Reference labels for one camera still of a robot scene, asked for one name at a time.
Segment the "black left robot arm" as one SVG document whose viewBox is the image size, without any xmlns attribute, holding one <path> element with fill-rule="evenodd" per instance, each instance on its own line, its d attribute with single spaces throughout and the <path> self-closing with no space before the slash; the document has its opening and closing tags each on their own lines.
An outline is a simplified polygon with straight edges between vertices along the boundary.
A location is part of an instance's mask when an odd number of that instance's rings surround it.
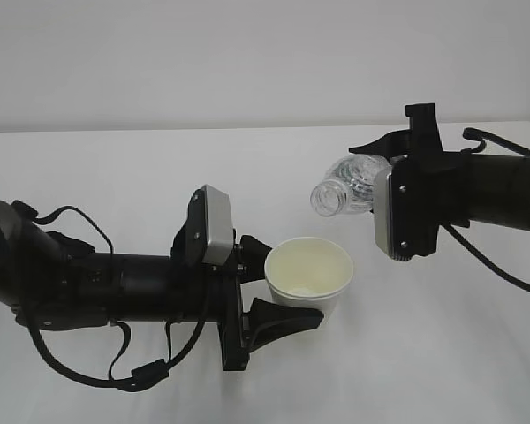
<svg viewBox="0 0 530 424">
<path fill-rule="evenodd" d="M 250 354 L 279 338 L 316 329 L 315 307 L 254 299 L 244 309 L 243 284 L 264 278 L 269 247 L 231 233 L 225 256 L 210 258 L 207 196 L 194 193 L 185 223 L 166 256 L 98 253 L 86 242 L 44 231 L 54 215 L 0 201 L 0 302 L 34 337 L 119 322 L 191 322 L 189 353 L 204 326 L 218 329 L 223 369 L 242 371 Z"/>
</svg>

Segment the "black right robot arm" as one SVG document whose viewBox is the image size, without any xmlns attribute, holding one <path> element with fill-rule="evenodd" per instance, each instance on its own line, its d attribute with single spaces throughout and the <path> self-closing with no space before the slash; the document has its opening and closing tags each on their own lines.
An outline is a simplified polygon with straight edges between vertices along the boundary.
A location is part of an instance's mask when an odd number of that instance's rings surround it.
<svg viewBox="0 0 530 424">
<path fill-rule="evenodd" d="M 435 105 L 408 105 L 406 130 L 350 148 L 393 164 L 393 223 L 403 233 L 472 221 L 530 231 L 530 150 L 491 132 L 466 128 L 475 148 L 443 148 Z"/>
</svg>

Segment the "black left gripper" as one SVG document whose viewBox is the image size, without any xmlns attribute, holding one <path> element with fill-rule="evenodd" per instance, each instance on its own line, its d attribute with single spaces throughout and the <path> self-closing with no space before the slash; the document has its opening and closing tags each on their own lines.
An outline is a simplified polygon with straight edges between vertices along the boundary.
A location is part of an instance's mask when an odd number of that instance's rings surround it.
<svg viewBox="0 0 530 424">
<path fill-rule="evenodd" d="M 272 247 L 243 235 L 238 253 L 232 251 L 222 266 L 210 271 L 208 318 L 216 322 L 223 371 L 244 371 L 254 352 L 283 337 L 317 329 L 324 319 L 320 310 L 288 307 L 255 298 L 243 311 L 240 283 L 264 280 L 265 261 Z"/>
</svg>

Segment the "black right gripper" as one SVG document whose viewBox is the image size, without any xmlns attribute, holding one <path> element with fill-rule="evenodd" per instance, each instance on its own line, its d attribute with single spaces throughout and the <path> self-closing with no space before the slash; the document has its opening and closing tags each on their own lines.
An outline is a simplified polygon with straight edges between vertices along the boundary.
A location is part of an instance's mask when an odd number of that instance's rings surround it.
<svg viewBox="0 0 530 424">
<path fill-rule="evenodd" d="M 405 115 L 409 121 L 406 130 L 388 132 L 366 145 L 349 148 L 348 152 L 391 157 L 394 160 L 392 177 L 469 173 L 471 156 L 468 153 L 443 149 L 433 103 L 406 105 Z"/>
</svg>

